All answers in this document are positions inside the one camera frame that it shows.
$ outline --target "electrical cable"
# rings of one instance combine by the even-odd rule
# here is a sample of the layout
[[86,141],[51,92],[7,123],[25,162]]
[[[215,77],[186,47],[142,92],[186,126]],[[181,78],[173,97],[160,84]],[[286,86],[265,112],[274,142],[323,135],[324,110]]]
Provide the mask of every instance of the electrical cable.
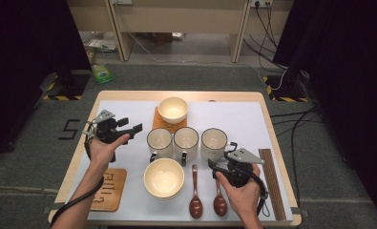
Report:
[[[93,121],[87,121],[87,123],[89,124],[88,127],[87,127],[88,133],[91,132],[91,130],[94,126]],[[84,148],[86,150],[88,157],[90,157],[90,145],[89,144],[90,144],[90,141],[92,139],[93,139],[93,136],[86,135],[85,140],[84,140]],[[82,195],[78,198],[75,198],[75,199],[69,201],[68,203],[66,203],[62,207],[60,207],[59,210],[57,210],[57,212],[54,214],[54,216],[52,218],[51,227],[54,225],[54,223],[57,221],[57,219],[65,211],[67,211],[69,208],[75,206],[77,203],[81,202],[82,200],[89,198],[90,196],[94,195],[101,188],[102,184],[104,184],[104,177],[101,178],[101,180],[98,182],[98,184],[91,191],[87,192],[86,194],[84,194],[84,195]]]
[[309,111],[305,112],[295,123],[295,125],[292,128],[292,133],[291,133],[291,154],[292,154],[292,167],[293,167],[293,174],[295,177],[295,188],[296,188],[296,196],[297,196],[297,204],[298,207],[301,207],[301,192],[299,191],[299,183],[298,183],[298,174],[297,174],[297,169],[296,169],[296,160],[295,160],[295,147],[293,143],[294,135],[295,135],[295,130],[299,124],[299,122],[304,118],[305,115],[307,115],[310,112],[313,112],[314,108],[310,109]]
[[259,200],[259,204],[257,206],[257,215],[259,215],[260,211],[262,210],[262,207],[265,204],[265,200],[268,198],[268,192],[266,190],[265,184],[263,183],[262,179],[260,179],[254,173],[248,173],[247,171],[244,171],[244,170],[242,170],[242,169],[240,169],[238,167],[235,167],[235,169],[237,171],[239,171],[240,173],[242,173],[242,174],[248,175],[249,177],[251,177],[252,179],[254,179],[254,181],[256,181],[256,183],[259,185],[259,187],[260,187],[260,200]]
[[[257,42],[256,39],[254,39],[253,36],[252,36],[251,34],[249,34],[249,36],[250,36],[250,38],[253,40],[254,43],[256,43],[258,46],[261,46],[261,45],[259,44],[259,42]],[[269,51],[269,52],[272,52],[272,53],[275,54],[274,51],[272,51],[272,50],[270,50],[270,49],[267,49],[266,47],[264,47],[264,49],[267,50],[267,51]]]
[[[264,58],[265,60],[267,60],[267,61],[270,62],[271,64],[277,66],[278,68],[280,68],[280,69],[282,69],[282,70],[285,70],[284,67],[282,67],[282,66],[279,65],[279,64],[274,63],[274,62],[273,62],[270,58],[268,58],[265,54],[263,54],[263,53],[257,51],[254,47],[252,47],[251,45],[249,45],[245,39],[242,39],[242,41],[244,41],[244,43],[247,45],[247,47],[248,47],[252,52],[255,52],[256,54],[258,54],[259,56],[261,56],[262,58]],[[269,72],[282,73],[282,72],[278,72],[278,71],[271,71],[271,70],[268,70],[268,69],[264,68],[262,65],[261,65],[261,67],[262,67],[264,70],[269,71]]]
[[181,64],[186,64],[186,63],[197,63],[197,64],[223,64],[223,65],[242,65],[242,66],[247,66],[247,67],[250,67],[252,68],[253,70],[255,70],[257,72],[257,75],[258,75],[258,78],[259,80],[261,81],[261,83],[265,86],[265,87],[268,87],[268,85],[265,84],[265,82],[263,81],[262,77],[261,77],[261,74],[260,72],[253,66],[251,65],[248,65],[248,64],[240,64],[240,63],[226,63],[226,62],[220,62],[220,61],[210,61],[210,62],[203,62],[203,61],[197,61],[197,60],[185,60],[185,61],[177,61],[177,60],[158,60],[156,58],[153,57],[152,53],[149,52],[146,48],[144,48],[144,46],[132,35],[132,33],[130,32],[128,26],[126,25],[125,23],[125,20],[123,19],[122,17],[122,13],[116,13],[116,15],[119,15],[119,18],[121,19],[121,21],[123,22],[123,25],[125,26],[125,29],[126,29],[126,32],[131,36],[132,39],[135,40],[135,42],[145,51],[147,52],[151,59],[155,62],[158,62],[158,63],[181,63]]
[[[302,122],[323,123],[322,121],[314,121],[314,120],[312,120],[316,116],[319,116],[319,115],[315,115],[315,116],[311,117],[308,120],[302,120]],[[272,125],[279,125],[279,124],[284,124],[284,123],[287,123],[287,122],[294,122],[294,121],[297,121],[297,120],[285,120],[285,121],[280,121],[280,122],[272,123]]]
[[[316,110],[317,108],[316,108],[316,106],[314,106],[314,107],[312,107],[311,109],[312,109],[312,111],[314,111],[314,110]],[[302,114],[307,113],[307,112],[309,112],[309,111],[310,111],[310,109],[308,109],[307,111],[304,111],[304,112],[286,113],[286,114],[273,114],[273,115],[271,115],[271,116],[269,116],[269,117],[290,116],[290,115],[302,115]]]
[[[315,118],[316,116],[318,116],[318,115],[312,116],[312,117],[310,117],[308,120],[302,120],[303,123],[300,124],[300,125],[298,125],[297,127],[301,127],[301,126],[303,126],[304,124],[306,124],[307,122],[323,123],[323,122],[319,122],[319,121],[312,121],[312,119]],[[288,128],[288,129],[284,130],[283,132],[281,132],[281,133],[279,133],[279,134],[276,134],[275,136],[283,135],[283,134],[285,134],[286,132],[291,131],[291,130],[293,130],[293,127]]]
[[264,206],[262,207],[262,214],[268,218],[271,216],[271,213],[269,212],[268,204],[264,204]]
[[59,208],[59,210],[57,210],[57,212],[54,214],[54,216],[52,218],[51,227],[54,225],[54,223],[57,221],[57,219],[65,211],[67,211],[69,208],[75,206],[77,203],[81,202],[82,200],[89,198],[90,196],[94,195],[101,188],[102,184],[104,184],[104,177],[101,178],[99,183],[90,192],[88,192],[88,193],[86,193],[86,194],[84,194],[84,195],[82,195],[78,198],[75,198],[72,201],[69,201],[68,203],[63,205],[61,208]]
[[272,32],[272,23],[271,23],[271,18],[272,18],[272,7],[269,5],[269,3],[266,3],[266,9],[267,9],[267,13],[268,13],[268,27],[269,29],[271,30],[271,38],[273,40],[273,43],[276,45],[276,47],[278,46],[277,45],[277,42],[275,41],[275,38],[274,38],[274,32]]
[[265,36],[267,36],[268,39],[269,39],[269,41],[275,46],[275,48],[277,48],[277,44],[276,44],[275,41],[272,39],[271,35],[269,34],[268,29],[265,27],[265,25],[264,25],[264,23],[263,23],[263,21],[262,21],[262,18],[260,17],[259,9],[258,9],[258,8],[256,8],[256,13],[257,13],[257,15],[259,16],[259,18],[260,18],[260,22],[262,23],[262,27],[263,27],[264,30],[265,30]]

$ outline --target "black cable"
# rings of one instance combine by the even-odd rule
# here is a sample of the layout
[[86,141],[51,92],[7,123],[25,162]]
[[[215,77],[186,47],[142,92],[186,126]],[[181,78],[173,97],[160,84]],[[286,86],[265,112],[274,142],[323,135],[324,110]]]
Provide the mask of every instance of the black cable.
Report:
[[[311,120],[311,119],[313,119],[313,118],[316,117],[316,116],[313,116],[313,117],[311,117],[311,118],[308,119],[308,120],[302,120],[302,122],[316,122],[316,123],[323,123],[322,121],[313,121],[313,120]],[[286,123],[286,122],[294,122],[294,121],[297,121],[297,120],[286,120],[286,121],[281,121],[281,122],[272,123],[272,125],[278,125],[278,124],[283,124],[283,123]]]
[[[262,58],[264,58],[265,60],[267,60],[268,62],[270,62],[271,64],[277,66],[278,68],[284,70],[284,68],[276,63],[274,63],[270,58],[268,58],[266,55],[262,54],[261,52],[257,51],[256,49],[254,49],[252,46],[250,46],[246,41],[245,39],[242,39],[244,41],[244,43],[247,45],[247,47],[252,51],[252,52],[255,52],[256,54],[259,55],[259,57],[261,56]],[[266,70],[266,71],[269,71],[269,72],[274,72],[274,73],[282,73],[282,72],[278,72],[278,71],[272,71],[272,70],[268,70],[266,68],[264,68],[262,65],[261,67]]]
[[[265,33],[264,39],[262,40],[262,44],[260,45],[260,53],[262,52],[263,44],[264,44],[264,42],[265,42],[265,38],[266,38],[267,34],[268,34],[268,31]],[[260,63],[260,66],[261,66],[264,70],[268,71],[268,69],[266,69],[266,68],[262,65],[262,60],[260,59],[260,56],[259,56],[259,63]]]
[[302,115],[304,113],[309,113],[309,112],[312,112],[312,111],[315,111],[317,110],[316,106],[310,108],[309,110],[307,111],[304,111],[304,112],[296,112],[296,113],[287,113],[287,114],[274,114],[274,115],[271,115],[269,117],[277,117],[277,116],[290,116],[290,115]]
[[259,200],[259,204],[257,206],[257,216],[258,216],[260,214],[260,211],[262,210],[262,207],[265,204],[265,200],[268,198],[268,191],[266,190],[266,186],[265,186],[264,182],[262,181],[262,179],[259,178],[254,173],[248,173],[247,171],[244,171],[244,170],[242,170],[242,169],[240,169],[238,167],[235,167],[235,169],[237,171],[239,171],[240,173],[246,174],[249,177],[251,177],[252,179],[254,179],[254,181],[256,181],[256,183],[260,187],[260,200]]
[[268,208],[268,205],[267,204],[264,204],[264,207],[262,208],[262,214],[265,216],[265,217],[270,217],[271,216],[271,213],[269,212],[269,208]]
[[[312,121],[312,120],[311,120],[311,119],[313,119],[313,118],[316,117],[316,116],[319,116],[319,114],[310,117],[308,120],[302,120],[304,123],[298,125],[297,127],[301,127],[301,126],[303,126],[304,124],[306,124],[307,122],[317,122],[317,121]],[[281,132],[281,133],[279,133],[279,134],[277,134],[277,135],[275,135],[275,136],[283,135],[283,134],[285,134],[286,132],[291,131],[291,130],[293,130],[293,127],[289,128],[289,129],[287,129],[287,130],[285,130],[285,131],[283,131],[283,132]]]
[[269,39],[269,41],[271,41],[271,43],[272,43],[275,47],[277,47],[277,44],[275,43],[275,41],[274,41],[274,40],[272,39],[272,37],[270,36],[268,29],[265,27],[265,25],[264,25],[264,23],[263,23],[263,21],[262,21],[262,18],[260,17],[259,10],[258,10],[257,8],[256,8],[256,13],[257,13],[257,15],[259,16],[260,21],[261,21],[261,23],[262,23],[262,27],[263,27],[264,30],[265,30],[265,36],[267,36],[268,39]]
[[[259,42],[257,42],[256,39],[254,39],[253,36],[252,36],[251,34],[249,34],[249,36],[250,36],[250,38],[254,41],[254,43],[256,43],[258,46],[261,46],[261,45],[259,44]],[[272,53],[275,54],[274,51],[269,50],[269,49],[267,49],[266,47],[263,47],[263,48],[264,48],[265,50],[267,50],[267,51],[272,52]]]
[[77,203],[81,202],[82,200],[86,199],[86,198],[89,198],[90,196],[94,195],[102,186],[102,184],[104,184],[104,177],[99,181],[99,183],[93,188],[93,190],[91,190],[90,192],[78,197],[78,198],[75,198],[73,199],[72,201],[69,201],[68,203],[66,203],[65,205],[63,205],[61,208],[59,208],[59,210],[57,210],[57,212],[54,214],[53,218],[52,218],[52,222],[51,222],[51,227],[54,225],[54,223],[56,222],[56,220],[65,212],[67,211],[69,208],[75,206]]
[[271,23],[272,7],[270,7],[269,3],[266,4],[266,9],[267,9],[267,12],[268,12],[268,27],[271,30],[271,38],[274,41],[275,46],[277,47],[278,45],[277,45],[277,42],[275,41],[275,38],[274,38],[274,32],[272,32],[272,23]]
[[297,196],[297,204],[298,204],[298,207],[301,207],[301,192],[299,191],[299,183],[298,183],[298,174],[297,174],[297,170],[296,170],[296,160],[295,160],[295,147],[294,147],[294,144],[293,144],[293,138],[294,138],[294,135],[295,135],[295,129],[297,128],[298,126],[298,123],[302,120],[302,118],[304,118],[305,115],[307,115],[308,113],[310,112],[313,112],[314,110],[314,107],[312,109],[310,109],[308,112],[304,113],[299,119],[298,121],[295,123],[295,125],[293,126],[293,129],[292,129],[292,134],[291,134],[291,154],[292,154],[292,167],[293,167],[293,174],[294,174],[294,177],[295,177],[295,188],[296,188],[296,196]]

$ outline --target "white cup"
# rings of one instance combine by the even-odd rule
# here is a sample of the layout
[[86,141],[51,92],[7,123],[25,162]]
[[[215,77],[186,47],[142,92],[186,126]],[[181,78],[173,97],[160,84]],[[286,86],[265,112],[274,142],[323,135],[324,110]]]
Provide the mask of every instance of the white cup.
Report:
[[150,162],[156,158],[171,158],[174,155],[173,135],[164,128],[152,130],[147,135],[147,145],[150,149]]
[[[225,151],[227,146],[234,146],[234,149]],[[202,133],[200,154],[206,161],[211,159],[216,162],[222,159],[225,153],[236,151],[237,147],[236,142],[227,141],[226,133],[220,129],[210,128]]]
[[195,158],[198,154],[199,135],[191,127],[182,127],[174,134],[175,154],[181,165]]

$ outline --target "cable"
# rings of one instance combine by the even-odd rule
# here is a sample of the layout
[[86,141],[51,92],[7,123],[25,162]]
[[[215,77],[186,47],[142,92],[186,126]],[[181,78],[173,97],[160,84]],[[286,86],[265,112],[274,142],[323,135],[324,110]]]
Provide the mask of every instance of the cable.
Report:
[[257,216],[260,214],[260,211],[262,210],[262,207],[264,206],[265,204],[265,200],[268,198],[268,191],[266,190],[266,186],[264,184],[264,182],[262,181],[262,179],[260,179],[257,175],[255,175],[254,173],[248,173],[247,171],[244,171],[238,167],[235,167],[235,169],[237,171],[239,171],[240,173],[242,174],[246,174],[248,175],[249,177],[253,178],[254,181],[256,181],[256,183],[259,185],[260,187],[260,200],[259,200],[259,204],[257,206]]
[[52,218],[52,222],[51,222],[51,227],[54,225],[54,223],[57,221],[57,219],[65,212],[67,211],[69,208],[75,206],[77,203],[81,202],[82,200],[86,199],[86,198],[89,198],[90,196],[94,195],[102,186],[102,184],[104,184],[104,177],[101,178],[101,180],[99,181],[99,183],[93,188],[93,190],[91,190],[90,192],[78,197],[78,198],[75,198],[73,199],[72,201],[69,201],[68,203],[66,203],[65,205],[63,205],[61,208],[59,208],[59,210],[57,210],[57,212],[54,214],[53,218]]
[[[256,43],[258,46],[261,46],[261,45],[259,44],[259,42],[257,42],[256,39],[254,39],[253,36],[252,36],[251,34],[249,34],[249,36],[250,36],[250,38],[254,41],[254,43]],[[269,49],[267,49],[267,48],[264,48],[264,49],[267,50],[267,51],[269,51],[269,52],[272,52],[272,53],[275,54],[275,52],[272,51],[272,50],[269,50]]]
[[302,118],[304,118],[305,115],[307,115],[308,113],[313,112],[313,111],[314,111],[314,108],[312,108],[309,111],[305,112],[298,119],[298,121],[295,123],[295,125],[292,128],[292,133],[291,133],[292,167],[293,167],[293,174],[294,174],[294,177],[295,177],[295,188],[296,188],[296,196],[297,196],[296,202],[298,204],[298,207],[301,207],[301,192],[299,191],[298,174],[297,174],[296,160],[295,160],[295,149],[294,149],[295,147],[294,147],[294,144],[293,144],[293,139],[294,139],[294,135],[295,135],[295,129],[297,128],[298,123],[302,120]]
[[265,35],[268,37],[269,41],[271,41],[271,43],[277,48],[277,44],[275,43],[274,39],[272,39],[271,35],[269,34],[269,31],[268,29],[265,27],[263,21],[262,21],[262,18],[260,17],[260,14],[259,14],[259,9],[256,8],[256,13],[257,15],[259,16],[260,18],[260,22],[262,23],[262,27],[264,28],[265,30]]
[[[257,51],[254,47],[250,46],[250,45],[247,43],[247,41],[246,41],[245,39],[242,39],[242,41],[244,41],[244,43],[247,45],[247,47],[248,47],[252,52],[255,52],[256,54],[258,54],[259,56],[261,56],[262,58],[264,58],[265,60],[267,60],[267,61],[270,62],[271,64],[277,66],[278,68],[280,68],[280,69],[282,69],[282,70],[285,70],[284,67],[282,67],[282,66],[279,65],[279,64],[274,63],[274,62],[273,62],[270,58],[268,58],[266,55],[262,54],[261,52]],[[264,68],[264,67],[262,66],[262,64],[260,64],[260,66],[261,66],[264,70],[269,71],[269,72],[273,72],[273,73],[282,73],[282,72],[278,72],[278,71],[271,71],[271,70],[268,70],[268,69]]]
[[[302,120],[302,122],[323,123],[322,121],[314,121],[314,120],[311,120],[311,119],[313,119],[313,118],[316,117],[316,116],[319,116],[319,115],[315,115],[315,116],[311,117],[311,118],[308,119],[308,120]],[[287,123],[287,122],[294,122],[294,121],[297,121],[297,120],[286,120],[286,121],[280,121],[280,122],[272,123],[272,125],[284,124],[284,123]]]
[[[305,123],[307,123],[307,122],[323,123],[323,122],[319,122],[319,121],[312,121],[312,119],[315,118],[316,116],[318,116],[318,115],[312,116],[312,117],[310,117],[308,120],[302,120],[304,123],[298,125],[297,128],[303,126],[303,125],[304,125]],[[285,131],[283,131],[283,132],[281,132],[281,133],[279,133],[279,134],[276,134],[275,136],[283,135],[283,134],[285,134],[286,132],[291,131],[291,130],[293,130],[293,127],[292,127],[292,128],[289,128],[289,129],[286,129]]]
[[196,61],[196,60],[185,60],[185,61],[176,61],[176,60],[158,60],[158,59],[155,59],[152,55],[151,52],[149,52],[146,48],[143,47],[143,45],[132,35],[132,33],[130,32],[128,26],[126,25],[125,23],[125,20],[123,19],[122,17],[122,13],[116,13],[116,15],[119,15],[119,18],[121,19],[121,21],[123,22],[123,25],[125,26],[125,29],[126,29],[126,32],[132,37],[132,39],[135,40],[135,42],[145,51],[147,52],[151,59],[155,62],[158,62],[158,63],[181,63],[181,64],[185,64],[185,63],[198,63],[198,64],[224,64],[224,65],[242,65],[242,66],[247,66],[247,67],[250,67],[252,68],[253,70],[255,70],[257,72],[257,75],[258,75],[258,78],[259,80],[261,81],[261,83],[265,86],[265,87],[268,87],[268,85],[265,84],[265,82],[262,80],[262,77],[261,77],[261,74],[260,72],[253,66],[251,65],[248,65],[248,64],[240,64],[240,63],[226,63],[226,62],[220,62],[220,61],[211,61],[211,62],[203,62],[203,61]]
[[277,47],[277,43],[275,41],[275,38],[274,38],[274,32],[272,32],[272,23],[271,23],[271,18],[272,18],[272,7],[270,7],[269,5],[269,2],[266,3],[266,9],[267,9],[267,12],[268,12],[268,27],[269,29],[271,30],[271,38],[272,40],[274,41],[273,43],[276,45]]
[[274,115],[271,115],[270,117],[277,117],[277,116],[290,116],[290,115],[302,115],[304,113],[307,113],[307,112],[310,112],[310,111],[314,111],[316,110],[317,108],[314,106],[312,107],[311,109],[307,110],[307,111],[304,111],[304,112],[296,112],[296,113],[287,113],[287,114],[274,114]]

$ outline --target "cup handle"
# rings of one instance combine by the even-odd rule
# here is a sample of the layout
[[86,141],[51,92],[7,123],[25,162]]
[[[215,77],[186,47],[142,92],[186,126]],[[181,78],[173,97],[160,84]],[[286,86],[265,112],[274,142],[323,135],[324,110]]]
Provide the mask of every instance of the cup handle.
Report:
[[182,151],[181,165],[182,167],[185,167],[186,164],[187,164],[187,152]]
[[153,161],[155,161],[156,156],[157,156],[157,152],[153,152],[152,155],[150,156],[150,163],[152,163]]
[[236,142],[227,142],[227,146],[234,146],[235,147],[233,150],[225,151],[225,153],[232,153],[232,152],[236,151],[236,149],[238,148],[238,143],[236,143]]

